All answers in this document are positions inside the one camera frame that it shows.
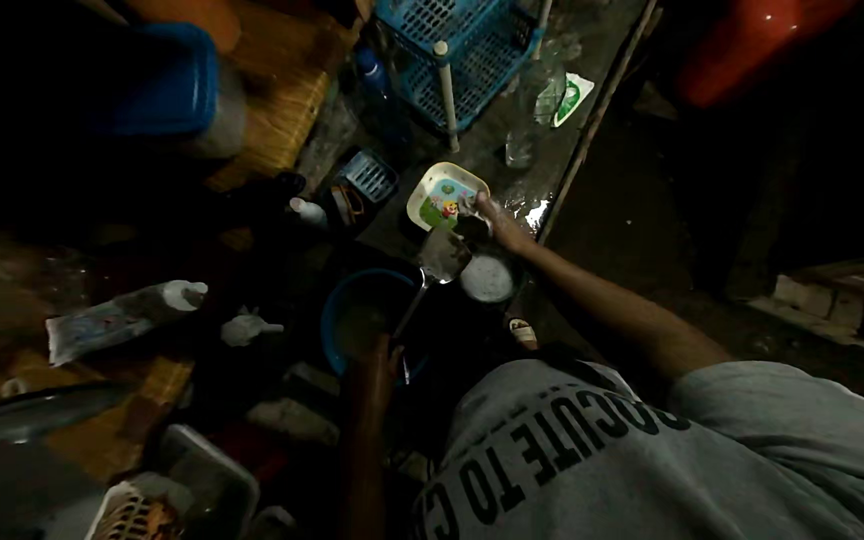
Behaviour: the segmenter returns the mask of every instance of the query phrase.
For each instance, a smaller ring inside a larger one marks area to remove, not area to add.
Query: basket
[[[345,178],[373,203],[379,203],[392,195],[399,183],[396,171],[368,150],[356,153],[339,171],[339,177]]]
[[[399,93],[447,131],[439,68],[449,65],[456,128],[469,127],[542,39],[537,19],[513,0],[380,0],[376,16],[410,61]],[[433,46],[448,44],[437,56]]]

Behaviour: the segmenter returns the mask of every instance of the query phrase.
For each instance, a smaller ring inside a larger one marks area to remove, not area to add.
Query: cloth
[[[728,362],[678,380],[669,406],[500,366],[457,406],[412,537],[864,538],[864,399]]]

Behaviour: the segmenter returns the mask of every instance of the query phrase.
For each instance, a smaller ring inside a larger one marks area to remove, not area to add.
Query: person
[[[668,411],[539,359],[505,363],[456,407],[411,537],[864,538],[863,398],[792,366],[734,361],[540,246],[483,194],[476,203],[499,244],[671,383]],[[385,534],[380,434],[402,353],[388,347],[385,336],[350,368],[342,538]]]

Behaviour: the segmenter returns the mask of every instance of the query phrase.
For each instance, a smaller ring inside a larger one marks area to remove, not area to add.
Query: spatula
[[[432,227],[425,241],[422,242],[422,247],[418,251],[418,272],[422,276],[422,285],[415,293],[412,303],[402,315],[402,320],[395,327],[395,333],[391,335],[392,343],[395,343],[402,336],[402,331],[405,330],[409,319],[415,313],[419,303],[426,296],[426,291],[429,286],[434,284],[445,285],[453,282],[462,274],[462,271],[469,265],[469,261],[473,259],[473,254],[462,243],[462,240],[457,236],[449,226],[445,223],[438,224],[437,227]],[[402,356],[402,374],[405,379],[405,384],[411,383],[409,374],[409,366],[405,363],[405,356]]]

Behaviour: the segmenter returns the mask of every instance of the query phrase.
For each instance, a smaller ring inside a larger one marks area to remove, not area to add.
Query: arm
[[[349,414],[339,440],[342,494],[338,537],[385,537],[385,494],[382,489],[382,426],[395,386],[402,347],[389,356],[389,335],[379,336],[366,358],[348,366]]]
[[[640,350],[666,378],[678,379],[690,371],[731,360],[726,350],[670,311],[539,245],[481,192],[476,206],[492,222],[499,244],[546,276],[583,312]]]

